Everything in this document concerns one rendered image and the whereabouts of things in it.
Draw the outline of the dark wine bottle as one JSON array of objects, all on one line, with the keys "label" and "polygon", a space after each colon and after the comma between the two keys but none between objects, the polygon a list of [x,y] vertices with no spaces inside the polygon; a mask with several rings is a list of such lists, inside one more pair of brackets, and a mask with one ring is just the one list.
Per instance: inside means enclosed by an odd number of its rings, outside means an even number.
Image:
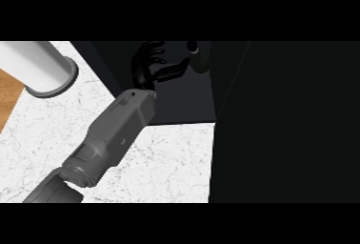
[{"label": "dark wine bottle", "polygon": [[210,50],[197,41],[188,42],[191,66],[197,73],[207,73],[210,70]]}]

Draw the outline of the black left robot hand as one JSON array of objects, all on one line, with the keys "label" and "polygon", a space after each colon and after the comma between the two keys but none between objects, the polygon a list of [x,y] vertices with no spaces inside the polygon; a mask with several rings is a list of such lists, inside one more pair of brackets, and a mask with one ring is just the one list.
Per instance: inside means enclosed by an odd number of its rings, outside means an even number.
[{"label": "black left robot hand", "polygon": [[154,64],[166,64],[164,59],[158,57],[158,54],[166,52],[160,50],[164,44],[164,41],[145,41],[132,58],[133,83],[139,90],[154,91],[157,89],[155,83],[163,83],[182,77],[191,65],[191,58],[186,57],[179,64],[151,72]]}]

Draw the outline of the dark grey cabinet door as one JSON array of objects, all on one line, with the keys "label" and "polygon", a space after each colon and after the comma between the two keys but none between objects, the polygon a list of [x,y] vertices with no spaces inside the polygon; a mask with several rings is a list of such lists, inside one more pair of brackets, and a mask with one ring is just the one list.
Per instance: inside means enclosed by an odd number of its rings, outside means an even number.
[{"label": "dark grey cabinet door", "polygon": [[216,202],[360,202],[360,42],[254,42],[216,125]]}]

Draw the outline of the dark grey cabinet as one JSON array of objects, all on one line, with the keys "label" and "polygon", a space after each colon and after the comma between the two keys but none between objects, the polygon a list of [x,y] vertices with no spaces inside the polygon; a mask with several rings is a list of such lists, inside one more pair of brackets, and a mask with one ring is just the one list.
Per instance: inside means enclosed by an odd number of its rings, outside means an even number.
[{"label": "dark grey cabinet", "polygon": [[[248,41],[198,41],[210,57],[210,70],[197,73],[188,68],[185,75],[155,85],[157,114],[151,125],[216,123],[226,96],[238,76]],[[141,41],[73,41],[71,44],[117,97],[135,87],[132,57]]]}]

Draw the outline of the white cylinder with grey rim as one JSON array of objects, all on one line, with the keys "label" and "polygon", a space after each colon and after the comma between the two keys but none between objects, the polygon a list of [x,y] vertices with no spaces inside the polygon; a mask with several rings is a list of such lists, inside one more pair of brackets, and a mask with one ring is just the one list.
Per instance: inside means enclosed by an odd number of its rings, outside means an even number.
[{"label": "white cylinder with grey rim", "polygon": [[39,98],[62,94],[79,76],[79,65],[49,41],[0,41],[0,69]]}]

